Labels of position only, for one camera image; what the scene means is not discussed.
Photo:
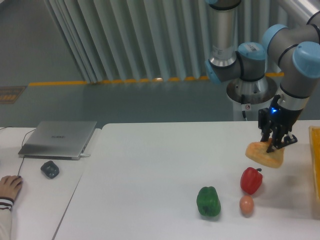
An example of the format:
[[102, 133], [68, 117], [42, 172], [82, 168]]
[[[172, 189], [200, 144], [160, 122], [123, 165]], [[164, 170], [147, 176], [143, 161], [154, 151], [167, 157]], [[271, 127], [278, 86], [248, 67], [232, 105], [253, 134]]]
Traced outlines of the person's hand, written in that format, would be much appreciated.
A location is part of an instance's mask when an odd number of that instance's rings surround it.
[[16, 200], [20, 190], [22, 189], [23, 183], [16, 186], [15, 180], [18, 178], [17, 175], [7, 175], [0, 180], [0, 198]]

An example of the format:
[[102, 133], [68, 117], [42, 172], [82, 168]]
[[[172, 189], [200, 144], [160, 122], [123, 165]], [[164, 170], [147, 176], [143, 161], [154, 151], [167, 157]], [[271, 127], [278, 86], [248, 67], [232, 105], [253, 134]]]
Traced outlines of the striped sleeve forearm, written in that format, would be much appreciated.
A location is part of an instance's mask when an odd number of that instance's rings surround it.
[[11, 228], [12, 228], [12, 207], [14, 200], [8, 197], [0, 198], [0, 239], [10, 240], [11, 239]]

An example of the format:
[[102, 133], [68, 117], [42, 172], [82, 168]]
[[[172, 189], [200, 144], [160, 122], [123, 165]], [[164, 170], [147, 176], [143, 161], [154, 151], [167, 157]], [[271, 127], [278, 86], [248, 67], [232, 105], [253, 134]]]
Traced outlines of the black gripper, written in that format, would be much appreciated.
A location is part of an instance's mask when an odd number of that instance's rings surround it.
[[[267, 142], [270, 134], [275, 126], [283, 126], [285, 132], [292, 131], [294, 123], [298, 120], [303, 109], [292, 110], [278, 104], [281, 99], [280, 94], [276, 94], [270, 106], [262, 108], [258, 111], [258, 128], [261, 130], [261, 142]], [[280, 150], [288, 145], [295, 144], [298, 139], [295, 135], [287, 133], [283, 138], [270, 138], [271, 142], [267, 147], [266, 152], [272, 153], [275, 150]]]

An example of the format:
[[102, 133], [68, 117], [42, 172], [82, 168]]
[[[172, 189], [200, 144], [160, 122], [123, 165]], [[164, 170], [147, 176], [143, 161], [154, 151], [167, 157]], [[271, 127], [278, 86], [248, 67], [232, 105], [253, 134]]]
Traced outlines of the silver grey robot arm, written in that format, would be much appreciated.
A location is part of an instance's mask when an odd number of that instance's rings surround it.
[[262, 43], [234, 47], [238, 0], [209, 0], [214, 10], [215, 34], [212, 52], [205, 62], [214, 83], [240, 79], [257, 82], [264, 77], [266, 58], [273, 60], [284, 76], [270, 106], [258, 112], [261, 141], [272, 153], [297, 142], [292, 128], [320, 80], [320, 3], [317, 0], [281, 0], [300, 28], [275, 24], [267, 29]]

